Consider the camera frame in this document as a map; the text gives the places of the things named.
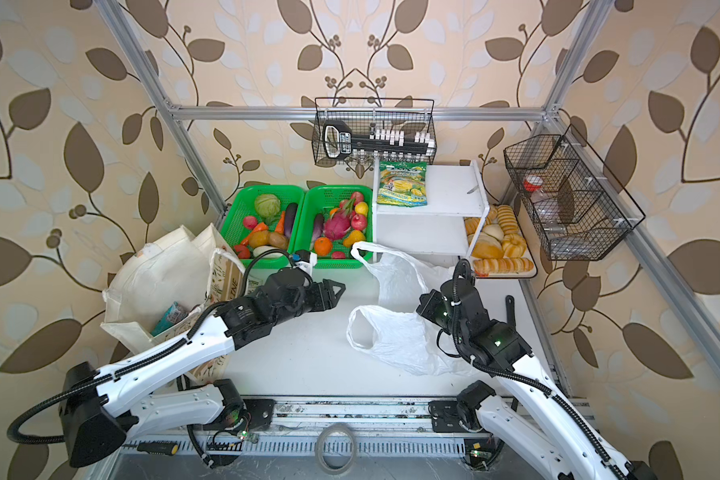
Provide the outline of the white plastic grocery bag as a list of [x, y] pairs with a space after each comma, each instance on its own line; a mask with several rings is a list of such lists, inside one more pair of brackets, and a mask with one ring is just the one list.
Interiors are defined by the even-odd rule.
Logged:
[[449, 280], [453, 269], [371, 242], [354, 244], [350, 253], [379, 283], [376, 303], [357, 306], [350, 313], [346, 330], [350, 346], [416, 376], [471, 376], [473, 369], [463, 360], [438, 349], [439, 327], [416, 313], [419, 297]]

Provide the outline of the yellow pear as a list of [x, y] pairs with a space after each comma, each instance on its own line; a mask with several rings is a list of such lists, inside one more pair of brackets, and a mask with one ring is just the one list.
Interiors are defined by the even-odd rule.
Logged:
[[343, 246], [351, 249], [352, 246], [357, 242], [365, 241], [366, 237], [360, 230], [352, 230], [349, 235], [343, 240]]

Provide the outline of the pink dragon fruit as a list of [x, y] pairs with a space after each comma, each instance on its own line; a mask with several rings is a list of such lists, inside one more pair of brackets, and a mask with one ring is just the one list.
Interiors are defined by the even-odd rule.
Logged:
[[351, 217], [354, 214], [354, 200], [347, 199], [324, 223], [324, 236], [331, 241], [343, 239], [351, 230]]

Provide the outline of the red apple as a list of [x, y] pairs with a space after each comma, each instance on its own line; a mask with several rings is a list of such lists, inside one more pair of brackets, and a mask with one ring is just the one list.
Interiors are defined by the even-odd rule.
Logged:
[[367, 227], [367, 217], [363, 214], [355, 213], [351, 217], [351, 227], [354, 230], [363, 232]]

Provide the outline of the cream canvas tote bag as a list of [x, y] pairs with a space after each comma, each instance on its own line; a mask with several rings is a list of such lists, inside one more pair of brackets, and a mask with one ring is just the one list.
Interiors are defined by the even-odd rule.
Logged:
[[[186, 333], [207, 306], [237, 296], [245, 266], [212, 225], [199, 235], [180, 226], [144, 245], [104, 291], [101, 328], [132, 354]], [[153, 337], [150, 332], [177, 302], [188, 315]]]

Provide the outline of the teal red snack bag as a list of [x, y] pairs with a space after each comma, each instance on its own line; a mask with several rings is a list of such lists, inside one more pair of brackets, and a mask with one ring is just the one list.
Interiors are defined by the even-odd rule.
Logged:
[[179, 305], [177, 302], [173, 302], [172, 305], [164, 312], [150, 334], [153, 337], [160, 335], [182, 321], [187, 315], [188, 311], [186, 308]]

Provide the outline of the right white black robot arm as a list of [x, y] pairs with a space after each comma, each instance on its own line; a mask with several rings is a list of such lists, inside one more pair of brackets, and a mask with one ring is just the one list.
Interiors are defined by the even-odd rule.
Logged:
[[513, 323], [490, 317], [475, 283], [470, 262], [461, 259], [450, 280], [421, 295], [417, 312], [451, 337], [454, 357], [496, 379], [532, 419], [478, 380], [456, 397], [460, 427], [494, 435], [545, 479], [655, 478], [647, 463], [627, 459], [578, 412]]

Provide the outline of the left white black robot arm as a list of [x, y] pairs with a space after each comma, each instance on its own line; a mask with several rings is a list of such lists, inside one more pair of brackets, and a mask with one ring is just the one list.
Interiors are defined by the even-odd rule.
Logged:
[[159, 388], [202, 364], [236, 352], [305, 313], [335, 308], [346, 290], [331, 279], [316, 281], [290, 255], [285, 268], [252, 292], [208, 305], [186, 332], [157, 346], [94, 369], [70, 369], [61, 393], [20, 414], [7, 429], [19, 445], [62, 443], [70, 466], [92, 465], [127, 441], [179, 426], [220, 425], [245, 408], [234, 384], [214, 381], [174, 393]]

